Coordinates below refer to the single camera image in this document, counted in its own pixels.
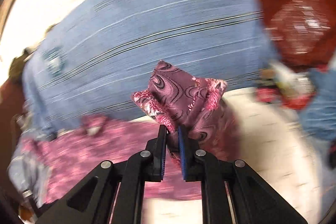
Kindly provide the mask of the blue denim garment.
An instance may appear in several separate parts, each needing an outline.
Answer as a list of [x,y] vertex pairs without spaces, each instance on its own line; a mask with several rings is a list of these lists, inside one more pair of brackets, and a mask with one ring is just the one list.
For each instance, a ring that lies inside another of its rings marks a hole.
[[315,86],[315,95],[299,112],[299,122],[309,135],[335,140],[335,68],[326,72],[313,69],[309,75]]

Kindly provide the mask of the dark olive cloth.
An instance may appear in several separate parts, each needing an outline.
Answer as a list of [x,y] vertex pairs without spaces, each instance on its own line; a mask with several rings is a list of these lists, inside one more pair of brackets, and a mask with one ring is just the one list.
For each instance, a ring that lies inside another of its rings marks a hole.
[[23,69],[33,52],[34,51],[31,48],[25,48],[21,56],[13,59],[9,68],[9,79],[11,79],[14,83],[22,83]]

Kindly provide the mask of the purple floral shirt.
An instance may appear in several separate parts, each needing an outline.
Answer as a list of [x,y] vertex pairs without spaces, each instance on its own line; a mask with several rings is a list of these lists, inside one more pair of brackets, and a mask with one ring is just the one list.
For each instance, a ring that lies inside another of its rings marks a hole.
[[[194,77],[169,63],[160,61],[154,68],[145,90],[132,94],[132,101],[149,118],[148,122],[125,122],[105,116],[83,119],[81,126],[55,140],[38,140],[27,130],[20,144],[24,152],[32,152],[50,169],[46,203],[62,198],[98,163],[118,163],[145,146],[157,136],[160,125],[168,128],[168,155],[180,167],[177,129],[184,125],[189,137],[218,159],[232,161],[239,154],[239,127],[222,96],[224,80]],[[163,185],[150,183],[147,198],[198,200],[201,192],[184,190],[181,182],[173,182],[177,171],[168,175]]]

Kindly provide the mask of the shiny red plastic bag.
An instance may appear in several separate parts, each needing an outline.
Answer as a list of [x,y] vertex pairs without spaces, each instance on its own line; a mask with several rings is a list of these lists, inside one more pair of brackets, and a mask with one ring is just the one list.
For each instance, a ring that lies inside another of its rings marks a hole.
[[260,0],[280,60],[293,70],[326,66],[335,51],[335,0]]

